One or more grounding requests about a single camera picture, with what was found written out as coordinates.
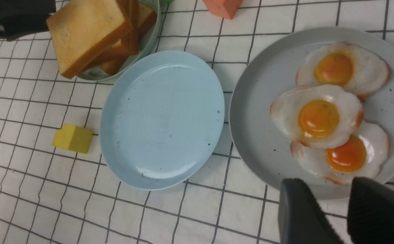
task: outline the toy fried egg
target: toy fried egg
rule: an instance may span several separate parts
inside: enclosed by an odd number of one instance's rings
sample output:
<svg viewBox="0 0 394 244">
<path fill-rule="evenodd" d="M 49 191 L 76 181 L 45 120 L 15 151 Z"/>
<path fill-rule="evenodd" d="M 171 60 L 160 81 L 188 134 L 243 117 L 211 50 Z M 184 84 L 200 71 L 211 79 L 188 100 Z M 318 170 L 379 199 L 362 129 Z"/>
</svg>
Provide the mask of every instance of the toy fried egg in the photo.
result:
<svg viewBox="0 0 394 244">
<path fill-rule="evenodd" d="M 299 165 L 316 177 L 335 184 L 351 184 L 356 176 L 375 178 L 388 157 L 388 135 L 379 126 L 362 122 L 346 144 L 332 149 L 307 148 L 299 142 L 290 144 Z"/>
<path fill-rule="evenodd" d="M 296 85 L 339 85 L 364 99 L 390 77 L 390 68 L 376 54 L 355 45 L 335 43 L 312 51 L 296 75 Z"/>
<path fill-rule="evenodd" d="M 360 100 L 340 86 L 298 86 L 270 108 L 276 127 L 290 140 L 311 148 L 336 148 L 349 140 L 363 120 Z"/>
</svg>

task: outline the table surface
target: table surface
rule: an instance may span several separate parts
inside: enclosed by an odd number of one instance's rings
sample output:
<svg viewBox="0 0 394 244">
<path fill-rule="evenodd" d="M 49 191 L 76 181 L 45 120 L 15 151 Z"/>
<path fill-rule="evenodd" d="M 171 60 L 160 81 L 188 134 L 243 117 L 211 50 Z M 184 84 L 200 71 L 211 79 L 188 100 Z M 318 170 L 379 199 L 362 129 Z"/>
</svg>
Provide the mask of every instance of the table surface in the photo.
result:
<svg viewBox="0 0 394 244">
<path fill-rule="evenodd" d="M 394 45 L 394 0 L 244 0 L 234 20 L 210 15 L 201 0 L 176 0 L 163 12 L 153 51 L 205 60 L 226 106 L 246 65 L 292 31 L 347 26 Z M 279 192 L 240 159 L 227 117 L 214 154 L 186 183 L 147 192 L 119 182 L 98 136 L 111 88 L 62 77 L 49 33 L 0 40 L 0 243 L 279 243 Z M 95 131 L 88 154 L 51 146 L 63 123 Z M 347 202 L 320 205 L 349 243 Z"/>
</svg>

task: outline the gray plate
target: gray plate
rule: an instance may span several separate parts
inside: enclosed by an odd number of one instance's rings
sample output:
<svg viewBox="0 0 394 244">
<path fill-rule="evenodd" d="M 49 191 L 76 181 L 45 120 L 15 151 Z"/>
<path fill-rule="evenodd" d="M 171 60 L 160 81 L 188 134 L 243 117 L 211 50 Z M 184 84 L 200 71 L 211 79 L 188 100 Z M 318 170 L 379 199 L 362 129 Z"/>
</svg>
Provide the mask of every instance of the gray plate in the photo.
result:
<svg viewBox="0 0 394 244">
<path fill-rule="evenodd" d="M 234 144 L 248 167 L 275 188 L 283 178 L 301 178 L 318 199 L 349 196 L 349 186 L 315 178 L 298 165 L 290 154 L 290 141 L 277 130 L 268 110 L 277 96 L 295 87 L 296 72 L 308 53 L 339 41 L 378 54 L 392 69 L 389 82 L 363 105 L 364 119 L 381 125 L 391 141 L 389 158 L 375 180 L 384 183 L 394 176 L 394 48 L 372 34 L 323 27 L 290 34 L 262 51 L 245 69 L 232 96 L 229 118 Z"/>
</svg>

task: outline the bread slice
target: bread slice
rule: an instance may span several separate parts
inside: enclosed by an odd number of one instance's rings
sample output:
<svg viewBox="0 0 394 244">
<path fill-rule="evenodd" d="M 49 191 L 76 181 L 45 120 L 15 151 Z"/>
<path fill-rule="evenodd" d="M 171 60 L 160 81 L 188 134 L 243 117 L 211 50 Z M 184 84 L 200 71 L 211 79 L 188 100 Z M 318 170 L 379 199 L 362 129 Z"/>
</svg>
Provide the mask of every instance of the bread slice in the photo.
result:
<svg viewBox="0 0 394 244">
<path fill-rule="evenodd" d="M 126 6 L 126 12 L 131 19 L 132 27 L 134 29 L 124 37 L 122 37 L 122 45 L 128 49 L 129 55 L 137 55 L 138 54 L 138 0 L 128 0 L 128 4 Z"/>
<path fill-rule="evenodd" d="M 144 37 L 146 33 L 150 30 L 150 28 L 155 25 L 157 17 L 158 15 L 155 13 L 154 10 L 144 5 L 143 3 L 138 3 L 138 39 Z M 109 66 L 112 64 L 114 64 L 113 66 L 116 66 L 116 64 L 119 62 L 122 62 L 123 65 L 128 56 L 129 55 L 126 54 L 126 48 L 123 47 L 121 40 L 118 40 L 112 46 L 107 48 L 99 57 L 96 57 L 95 60 L 90 62 L 83 69 L 83 71 L 86 71 L 89 68 L 93 68 L 97 65 L 104 69 L 102 64 L 108 62 L 109 65 L 105 66 L 107 68 L 104 71 L 105 73 L 111 75 L 110 73 L 112 73 L 112 69 L 110 69 Z"/>
<path fill-rule="evenodd" d="M 72 0 L 47 19 L 60 74 L 71 79 L 132 30 L 125 0 Z"/>
<path fill-rule="evenodd" d="M 144 5 L 143 3 L 139 3 L 138 5 L 138 39 L 144 37 L 144 35 L 155 25 L 156 19 L 158 15 L 154 10 Z"/>
<path fill-rule="evenodd" d="M 126 60 L 127 58 L 111 60 L 99 65 L 99 68 L 101 68 L 105 73 L 113 76 L 117 74 L 117 72 Z"/>
</svg>

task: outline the light blue plate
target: light blue plate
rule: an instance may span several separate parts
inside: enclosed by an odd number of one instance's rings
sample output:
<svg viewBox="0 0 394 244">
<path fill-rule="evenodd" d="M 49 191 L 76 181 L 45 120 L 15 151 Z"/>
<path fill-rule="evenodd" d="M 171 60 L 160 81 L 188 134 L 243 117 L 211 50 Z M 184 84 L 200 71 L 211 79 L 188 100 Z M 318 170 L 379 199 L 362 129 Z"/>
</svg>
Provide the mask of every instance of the light blue plate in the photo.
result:
<svg viewBox="0 0 394 244">
<path fill-rule="evenodd" d="M 164 189 L 203 166 L 223 123 L 223 90 L 206 62 L 160 52 L 135 63 L 113 86 L 102 110 L 101 149 L 122 182 Z"/>
</svg>

